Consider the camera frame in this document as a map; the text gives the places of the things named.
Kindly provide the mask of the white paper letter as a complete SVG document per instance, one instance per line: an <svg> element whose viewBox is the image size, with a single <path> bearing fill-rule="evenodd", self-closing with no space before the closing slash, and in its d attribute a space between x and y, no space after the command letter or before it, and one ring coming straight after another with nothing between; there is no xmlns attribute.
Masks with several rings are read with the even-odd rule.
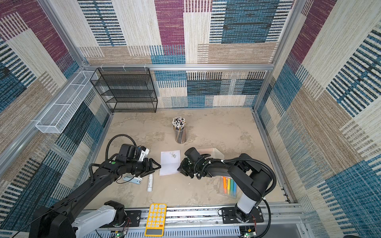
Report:
<svg viewBox="0 0 381 238"><path fill-rule="evenodd" d="M177 174L181 162L180 151L165 151L161 152L161 169L159 170L160 176L167 176Z"/></svg>

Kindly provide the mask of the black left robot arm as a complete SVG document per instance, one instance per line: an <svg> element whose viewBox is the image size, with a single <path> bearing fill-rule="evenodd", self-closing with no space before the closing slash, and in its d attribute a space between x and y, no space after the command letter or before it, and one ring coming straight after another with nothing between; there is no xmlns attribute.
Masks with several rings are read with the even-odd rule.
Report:
<svg viewBox="0 0 381 238"><path fill-rule="evenodd" d="M106 210L93 215L90 222L82 221L76 225L75 220L102 190L124 174L142 178L161 168L152 158L142 156L143 149L133 141L123 144L119 152L112 156L106 152L101 164L90 164L89 178L82 185L51 207L41 207L35 211L29 237L80 238L104 225L126 225L125 207L116 201L106 202Z"/></svg>

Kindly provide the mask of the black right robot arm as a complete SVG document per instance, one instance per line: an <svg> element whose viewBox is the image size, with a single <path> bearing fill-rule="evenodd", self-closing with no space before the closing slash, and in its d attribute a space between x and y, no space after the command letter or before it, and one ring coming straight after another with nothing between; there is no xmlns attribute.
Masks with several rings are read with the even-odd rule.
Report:
<svg viewBox="0 0 381 238"><path fill-rule="evenodd" d="M180 163L181 174L202 179L204 177L231 178L242 191L242 196L234 207L234 218L247 223L253 218L252 212L276 186L273 169L266 163L242 153L233 159L216 159L209 154L200 154L194 147L185 152Z"/></svg>

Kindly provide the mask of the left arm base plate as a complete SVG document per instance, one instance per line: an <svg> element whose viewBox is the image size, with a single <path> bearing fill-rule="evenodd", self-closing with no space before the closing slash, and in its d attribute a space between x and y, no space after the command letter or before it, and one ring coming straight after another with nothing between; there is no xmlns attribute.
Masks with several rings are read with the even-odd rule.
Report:
<svg viewBox="0 0 381 238"><path fill-rule="evenodd" d="M125 210L126 219L123 224L123 228L139 227L140 218L142 211L141 210Z"/></svg>

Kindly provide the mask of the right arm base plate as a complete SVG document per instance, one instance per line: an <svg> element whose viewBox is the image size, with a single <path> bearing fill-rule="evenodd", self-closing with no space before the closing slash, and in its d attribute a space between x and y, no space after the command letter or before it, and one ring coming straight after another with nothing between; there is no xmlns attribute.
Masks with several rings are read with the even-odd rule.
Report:
<svg viewBox="0 0 381 238"><path fill-rule="evenodd" d="M254 207L249 214L245 214L237 207L223 207L217 213L222 217L224 224L264 222L260 207Z"/></svg>

